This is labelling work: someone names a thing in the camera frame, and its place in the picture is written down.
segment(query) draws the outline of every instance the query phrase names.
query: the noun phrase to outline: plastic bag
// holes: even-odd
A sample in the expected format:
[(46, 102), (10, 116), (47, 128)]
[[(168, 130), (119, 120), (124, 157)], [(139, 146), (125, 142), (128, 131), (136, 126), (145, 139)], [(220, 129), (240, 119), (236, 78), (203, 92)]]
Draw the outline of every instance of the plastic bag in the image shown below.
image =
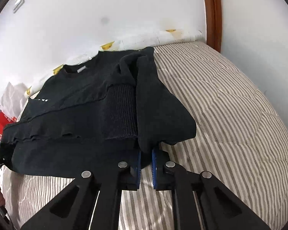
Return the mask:
[(4, 115), (3, 112), (0, 112), (0, 139), (2, 137), (4, 126), (6, 126), (8, 123), (14, 123), (14, 122), (15, 122), (15, 120), (14, 121), (11, 120), (6, 115)]
[(0, 98), (0, 110), (10, 119), (16, 121), (25, 105), (26, 88), (15, 87), (10, 82)]

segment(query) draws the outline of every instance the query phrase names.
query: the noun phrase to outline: clothing pile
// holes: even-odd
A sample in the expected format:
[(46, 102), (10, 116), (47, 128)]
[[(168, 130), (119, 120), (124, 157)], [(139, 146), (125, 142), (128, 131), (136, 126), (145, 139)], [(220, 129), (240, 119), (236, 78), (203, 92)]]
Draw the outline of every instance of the clothing pile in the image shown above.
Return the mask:
[(0, 158), (28, 175), (76, 177), (138, 149), (194, 138), (196, 123), (157, 76), (154, 49), (99, 52), (64, 65), (19, 122), (5, 126)]

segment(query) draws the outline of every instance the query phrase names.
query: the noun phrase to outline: striped mattress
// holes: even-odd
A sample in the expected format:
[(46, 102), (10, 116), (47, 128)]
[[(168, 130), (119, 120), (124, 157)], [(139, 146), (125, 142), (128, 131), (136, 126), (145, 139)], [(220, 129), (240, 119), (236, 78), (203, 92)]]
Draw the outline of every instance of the striped mattress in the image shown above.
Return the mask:
[[(265, 96), (229, 60), (196, 41), (155, 47), (160, 80), (197, 123), (197, 136), (161, 144), (187, 170), (212, 172), (272, 230), (288, 221), (288, 132)], [(19, 228), (72, 179), (8, 169), (3, 194)], [(151, 168), (138, 191), (123, 191), (119, 229), (174, 229), (169, 191), (154, 191)]]

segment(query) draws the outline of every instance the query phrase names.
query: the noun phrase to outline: red bag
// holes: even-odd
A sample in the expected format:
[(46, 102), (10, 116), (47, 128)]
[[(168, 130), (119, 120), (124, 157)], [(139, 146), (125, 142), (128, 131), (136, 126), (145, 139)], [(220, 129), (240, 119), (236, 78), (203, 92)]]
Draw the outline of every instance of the red bag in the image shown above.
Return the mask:
[(0, 140), (2, 137), (4, 126), (6, 126), (8, 123), (14, 123), (14, 122), (16, 122), (16, 120), (12, 120), (8, 118), (3, 112), (0, 112)]

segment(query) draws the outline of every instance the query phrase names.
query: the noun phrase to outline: tag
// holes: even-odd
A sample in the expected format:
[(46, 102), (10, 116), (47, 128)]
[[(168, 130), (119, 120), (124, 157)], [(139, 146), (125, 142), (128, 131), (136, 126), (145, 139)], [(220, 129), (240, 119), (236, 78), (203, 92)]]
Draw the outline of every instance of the tag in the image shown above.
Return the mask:
[(83, 67), (79, 68), (79, 69), (77, 70), (77, 72), (80, 73), (80, 72), (82, 72), (84, 69), (86, 69), (86, 66), (83, 66)]

